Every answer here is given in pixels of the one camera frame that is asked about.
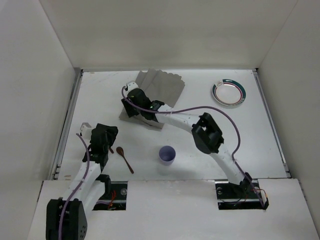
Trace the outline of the grey cloth napkin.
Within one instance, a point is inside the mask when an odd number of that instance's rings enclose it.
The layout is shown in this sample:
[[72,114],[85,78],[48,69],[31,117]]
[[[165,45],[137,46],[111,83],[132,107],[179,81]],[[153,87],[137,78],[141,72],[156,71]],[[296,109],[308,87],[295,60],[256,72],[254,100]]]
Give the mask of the grey cloth napkin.
[[[135,82],[150,100],[162,101],[171,108],[175,106],[185,87],[185,82],[180,75],[151,68],[146,72],[140,71]],[[163,123],[147,120],[141,115],[128,117],[125,109],[120,113],[119,119],[143,125],[147,129],[155,131],[161,131],[164,127]]]

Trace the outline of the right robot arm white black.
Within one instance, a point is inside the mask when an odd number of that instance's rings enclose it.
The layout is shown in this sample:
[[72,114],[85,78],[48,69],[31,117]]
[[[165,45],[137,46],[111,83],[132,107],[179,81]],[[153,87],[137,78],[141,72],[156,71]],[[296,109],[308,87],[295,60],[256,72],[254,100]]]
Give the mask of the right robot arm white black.
[[231,122],[235,129],[237,146],[232,153],[229,153],[227,147],[224,146],[223,132],[209,113],[186,114],[187,111],[197,108],[174,110],[164,102],[151,101],[135,83],[122,87],[121,94],[121,102],[128,117],[142,116],[148,121],[169,124],[185,130],[192,135],[196,148],[215,160],[238,194],[257,193],[251,176],[244,172],[235,160],[235,153],[240,147],[241,138],[237,126],[226,113],[216,109]]

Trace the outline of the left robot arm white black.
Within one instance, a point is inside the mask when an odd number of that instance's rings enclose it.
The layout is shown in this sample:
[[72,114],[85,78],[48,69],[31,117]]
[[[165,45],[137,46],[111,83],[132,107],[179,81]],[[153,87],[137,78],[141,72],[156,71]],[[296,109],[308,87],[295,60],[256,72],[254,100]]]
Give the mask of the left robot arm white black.
[[88,214],[98,200],[111,190],[111,179],[103,170],[109,151],[118,135],[116,126],[84,122],[77,136],[85,153],[80,169],[67,190],[46,206],[45,238],[47,240],[83,240],[88,231]]

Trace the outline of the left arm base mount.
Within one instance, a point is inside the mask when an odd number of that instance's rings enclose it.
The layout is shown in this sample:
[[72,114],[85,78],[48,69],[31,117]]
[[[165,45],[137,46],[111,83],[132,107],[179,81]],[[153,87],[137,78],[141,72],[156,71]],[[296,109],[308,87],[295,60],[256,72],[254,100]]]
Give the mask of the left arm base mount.
[[110,191],[95,204],[94,211],[125,211],[127,207],[128,182],[112,181]]

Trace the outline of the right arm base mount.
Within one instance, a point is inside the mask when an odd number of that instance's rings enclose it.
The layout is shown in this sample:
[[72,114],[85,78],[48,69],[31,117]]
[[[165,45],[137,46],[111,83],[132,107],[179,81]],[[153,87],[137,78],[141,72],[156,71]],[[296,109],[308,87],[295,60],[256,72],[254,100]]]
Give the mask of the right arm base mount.
[[258,180],[253,180],[254,187],[241,188],[228,181],[216,181],[215,191],[219,210],[266,210],[270,203],[267,193],[260,188]]

